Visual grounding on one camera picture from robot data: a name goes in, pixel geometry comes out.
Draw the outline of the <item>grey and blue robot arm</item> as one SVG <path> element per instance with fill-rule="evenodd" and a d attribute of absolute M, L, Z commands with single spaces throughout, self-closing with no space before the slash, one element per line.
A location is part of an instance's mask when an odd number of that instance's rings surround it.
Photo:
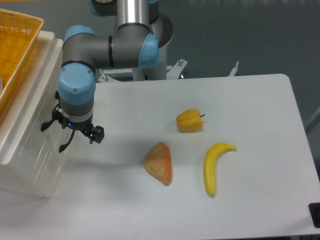
<path fill-rule="evenodd" d="M 93 120 L 95 74 L 99 69 L 132 69 L 137 80 L 167 78 L 167 45 L 173 36 L 171 21 L 159 11 L 157 0 L 90 0 L 96 16 L 116 16 L 117 33 L 97 36 L 87 26 L 74 25 L 64 37 L 62 64 L 55 98 L 58 103 L 47 130 L 54 122 L 81 132 L 91 143 L 100 143 L 104 128 Z"/>

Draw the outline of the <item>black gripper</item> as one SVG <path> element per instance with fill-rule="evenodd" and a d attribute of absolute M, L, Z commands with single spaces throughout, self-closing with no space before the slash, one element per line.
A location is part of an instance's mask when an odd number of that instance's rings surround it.
<path fill-rule="evenodd" d="M 44 122 L 41 125 L 40 130 L 44 132 L 53 124 L 53 122 L 58 121 L 63 129 L 70 128 L 75 131 L 80 131 L 89 139 L 90 144 L 100 144 L 105 137 L 105 131 L 102 126 L 94 126 L 92 120 L 93 109 L 84 115 L 71 115 L 62 110 L 61 106 L 57 104 L 52 110 L 51 120 Z"/>

